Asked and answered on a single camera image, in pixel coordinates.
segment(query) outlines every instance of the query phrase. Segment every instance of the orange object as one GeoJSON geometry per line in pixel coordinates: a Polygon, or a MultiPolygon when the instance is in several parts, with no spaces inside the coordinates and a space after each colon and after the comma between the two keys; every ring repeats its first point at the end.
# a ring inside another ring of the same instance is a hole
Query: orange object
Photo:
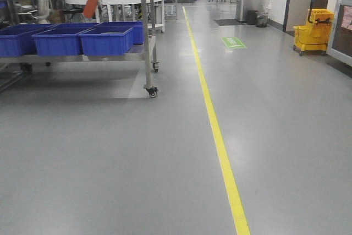
{"type": "Polygon", "coordinates": [[[93,18],[97,6],[98,0],[87,0],[86,6],[83,10],[83,15],[89,19],[93,18]]]}

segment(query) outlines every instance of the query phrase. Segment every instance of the glass door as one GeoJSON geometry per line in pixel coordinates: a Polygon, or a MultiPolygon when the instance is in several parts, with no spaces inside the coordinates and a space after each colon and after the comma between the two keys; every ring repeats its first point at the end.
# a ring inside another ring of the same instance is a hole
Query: glass door
{"type": "Polygon", "coordinates": [[[352,0],[338,0],[328,54],[352,66],[352,0]]]}

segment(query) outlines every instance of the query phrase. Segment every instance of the shelf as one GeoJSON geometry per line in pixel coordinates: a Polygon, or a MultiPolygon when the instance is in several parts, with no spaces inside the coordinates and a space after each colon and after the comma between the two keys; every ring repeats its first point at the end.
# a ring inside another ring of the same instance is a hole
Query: shelf
{"type": "MultiPolygon", "coordinates": [[[[149,53],[152,55],[156,37],[149,37],[149,53]]],[[[19,57],[0,57],[0,63],[42,63],[42,62],[114,62],[114,61],[144,61],[144,45],[134,45],[121,56],[38,56],[23,55],[19,57]]]]}

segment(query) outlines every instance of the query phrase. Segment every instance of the plastic crate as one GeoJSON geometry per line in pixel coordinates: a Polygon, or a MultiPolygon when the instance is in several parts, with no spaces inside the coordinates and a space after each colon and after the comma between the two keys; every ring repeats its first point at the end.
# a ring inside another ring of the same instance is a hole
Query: plastic crate
{"type": "Polygon", "coordinates": [[[55,25],[56,29],[61,28],[81,28],[81,29],[89,29],[94,26],[97,26],[97,23],[60,23],[55,25]]]}
{"type": "Polygon", "coordinates": [[[7,6],[6,1],[0,1],[0,8],[4,8],[6,6],[7,6]]]}
{"type": "Polygon", "coordinates": [[[100,26],[128,26],[133,28],[133,44],[143,44],[144,31],[142,21],[117,21],[117,22],[103,22],[97,25],[100,26]]]}
{"type": "Polygon", "coordinates": [[[0,30],[0,56],[16,57],[36,53],[36,46],[31,35],[45,31],[52,24],[25,24],[0,30]]]}
{"type": "Polygon", "coordinates": [[[79,34],[83,28],[53,28],[34,34],[39,56],[70,56],[82,54],[79,34]]]}
{"type": "MultiPolygon", "coordinates": [[[[325,20],[330,20],[331,22],[334,19],[334,13],[331,12],[328,9],[323,9],[323,8],[316,8],[316,9],[312,9],[312,14],[310,15],[310,20],[311,21],[325,21],[325,20]]],[[[308,21],[306,22],[306,26],[311,26],[314,24],[309,23],[308,21]]]]}
{"type": "Polygon", "coordinates": [[[81,33],[83,52],[88,56],[123,55],[133,45],[133,28],[100,26],[81,33]]]}

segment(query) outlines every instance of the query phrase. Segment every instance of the green floor sign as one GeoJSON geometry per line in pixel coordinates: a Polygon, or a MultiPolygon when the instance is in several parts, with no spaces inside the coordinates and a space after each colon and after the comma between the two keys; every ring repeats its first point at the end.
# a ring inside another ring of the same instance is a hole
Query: green floor sign
{"type": "Polygon", "coordinates": [[[228,48],[247,48],[237,37],[223,37],[221,39],[228,48]]]}

